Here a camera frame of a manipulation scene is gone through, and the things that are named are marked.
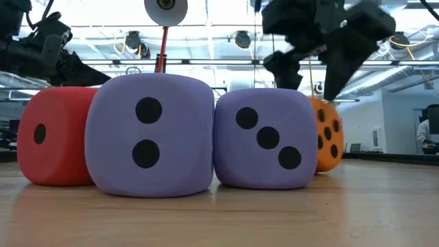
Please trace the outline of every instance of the black dot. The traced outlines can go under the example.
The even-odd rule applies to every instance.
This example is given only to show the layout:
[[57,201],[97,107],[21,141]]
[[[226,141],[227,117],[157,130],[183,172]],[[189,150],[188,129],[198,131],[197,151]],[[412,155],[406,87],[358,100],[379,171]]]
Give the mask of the black dot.
[[254,128],[258,124],[258,119],[258,113],[250,107],[244,107],[236,114],[236,123],[244,130]]
[[279,133],[272,127],[264,127],[258,131],[256,140],[263,149],[273,149],[279,144]]
[[324,120],[325,120],[325,116],[324,116],[324,111],[323,111],[323,109],[320,109],[320,110],[317,112],[317,116],[318,116],[318,120],[321,121],[321,122],[323,123]]
[[336,145],[332,145],[331,146],[331,155],[332,155],[332,157],[337,158],[337,156],[338,156],[338,149],[337,149]]
[[151,168],[157,164],[160,158],[160,150],[155,142],[142,140],[132,149],[132,160],[142,168]]
[[324,134],[324,137],[325,137],[328,141],[331,140],[332,135],[331,135],[331,129],[330,129],[329,127],[324,127],[323,134]]
[[278,155],[279,164],[285,169],[296,169],[302,162],[302,155],[293,147],[284,147]]
[[144,97],[136,105],[137,119],[144,124],[153,124],[162,115],[162,105],[153,97]]
[[34,131],[34,141],[36,144],[41,144],[46,139],[46,126],[42,123],[38,124]]
[[323,139],[320,135],[318,135],[318,149],[321,150],[323,148]]
[[332,121],[332,129],[334,129],[335,132],[340,131],[340,124],[337,120]]

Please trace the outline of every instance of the black robotic gripper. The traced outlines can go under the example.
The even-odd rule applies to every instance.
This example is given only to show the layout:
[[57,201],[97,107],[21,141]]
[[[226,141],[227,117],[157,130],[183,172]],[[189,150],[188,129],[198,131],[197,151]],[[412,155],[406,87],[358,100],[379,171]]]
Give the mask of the black robotic gripper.
[[263,61],[277,87],[297,90],[302,80],[299,62],[317,56],[327,66],[324,98],[329,101],[378,50],[377,42],[396,29],[395,20],[371,1],[345,10],[344,0],[274,0],[261,13],[263,33],[285,35],[294,47]]

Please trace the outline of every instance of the die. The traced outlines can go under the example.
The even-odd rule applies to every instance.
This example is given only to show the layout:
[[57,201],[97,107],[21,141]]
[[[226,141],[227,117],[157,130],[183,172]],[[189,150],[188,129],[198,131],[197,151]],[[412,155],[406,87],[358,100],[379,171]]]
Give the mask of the die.
[[181,75],[107,81],[86,123],[88,170],[103,192],[165,198],[206,190],[213,179],[213,91]]
[[216,104],[214,165],[225,185],[297,189],[317,165],[317,126],[310,101],[289,89],[242,89]]
[[58,87],[27,104],[17,136],[23,175],[38,185],[92,185],[85,163],[85,124],[97,89]]
[[313,105],[318,129],[317,172],[328,172],[342,161],[343,129],[334,106],[320,99],[309,99]]

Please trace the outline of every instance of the wooden surface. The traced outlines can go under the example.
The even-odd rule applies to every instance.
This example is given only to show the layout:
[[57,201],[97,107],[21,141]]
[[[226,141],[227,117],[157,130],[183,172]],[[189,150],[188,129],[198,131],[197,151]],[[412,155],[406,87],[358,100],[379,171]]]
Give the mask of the wooden surface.
[[186,198],[30,185],[0,163],[0,246],[415,247],[439,243],[439,168],[344,161],[306,189],[215,181]]

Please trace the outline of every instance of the white wall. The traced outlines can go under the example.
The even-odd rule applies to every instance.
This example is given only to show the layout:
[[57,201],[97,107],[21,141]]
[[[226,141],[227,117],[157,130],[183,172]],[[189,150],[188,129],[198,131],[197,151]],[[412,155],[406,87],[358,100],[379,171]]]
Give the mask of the white wall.
[[439,104],[439,93],[386,93],[382,98],[387,153],[417,154],[414,109]]
[[349,152],[352,143],[360,143],[361,151],[375,151],[373,146],[372,131],[381,129],[378,136],[379,149],[386,152],[383,102],[381,91],[376,91],[371,96],[360,97],[359,102],[341,103],[337,107],[338,114],[342,119],[344,142]]

